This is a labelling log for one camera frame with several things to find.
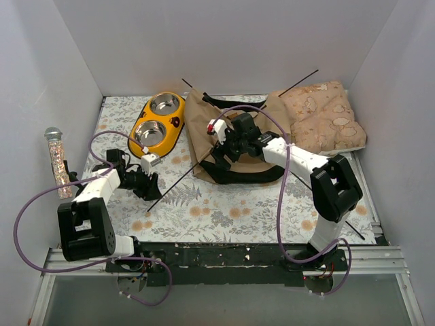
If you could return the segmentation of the beige fabric pet tent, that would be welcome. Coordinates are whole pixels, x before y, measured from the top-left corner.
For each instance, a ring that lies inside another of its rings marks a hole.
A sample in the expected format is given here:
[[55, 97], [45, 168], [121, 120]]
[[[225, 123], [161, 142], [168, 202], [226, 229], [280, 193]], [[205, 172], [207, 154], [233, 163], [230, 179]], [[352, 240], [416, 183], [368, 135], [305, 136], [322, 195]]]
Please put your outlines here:
[[196, 178], [225, 185], [270, 183], [283, 176], [284, 168], [265, 162], [262, 152], [268, 141], [291, 134], [292, 120], [280, 97], [246, 103], [192, 89], [184, 120]]

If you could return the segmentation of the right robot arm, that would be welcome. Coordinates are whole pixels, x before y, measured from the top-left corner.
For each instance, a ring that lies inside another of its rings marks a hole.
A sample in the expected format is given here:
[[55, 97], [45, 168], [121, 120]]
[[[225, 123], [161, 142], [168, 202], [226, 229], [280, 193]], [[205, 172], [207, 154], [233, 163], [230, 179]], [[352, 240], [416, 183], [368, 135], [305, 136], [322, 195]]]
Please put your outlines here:
[[348, 160], [342, 155], [328, 158], [303, 150], [290, 143], [284, 131], [261, 132], [248, 113], [233, 119], [231, 126], [222, 118], [211, 120], [207, 132], [217, 136], [212, 156], [224, 170], [247, 153], [283, 168], [286, 175], [292, 173], [309, 186], [318, 218], [308, 242], [308, 256], [287, 259], [296, 264], [309, 263], [316, 270], [326, 268], [347, 217], [363, 196]]

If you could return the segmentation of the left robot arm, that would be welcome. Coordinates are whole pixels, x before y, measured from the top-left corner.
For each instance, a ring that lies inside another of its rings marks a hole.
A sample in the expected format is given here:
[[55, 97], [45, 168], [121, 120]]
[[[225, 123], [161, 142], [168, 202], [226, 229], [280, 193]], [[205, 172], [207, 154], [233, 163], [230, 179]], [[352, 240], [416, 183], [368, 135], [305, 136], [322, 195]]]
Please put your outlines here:
[[131, 272], [143, 267], [145, 256], [135, 249], [135, 239], [115, 233], [107, 203], [117, 189], [131, 190], [144, 201], [162, 198], [155, 171], [160, 156], [147, 153], [136, 170], [129, 170], [124, 155], [120, 149], [107, 150], [106, 163], [92, 171], [95, 180], [71, 202], [58, 207], [61, 247], [67, 261], [121, 257], [122, 265]]

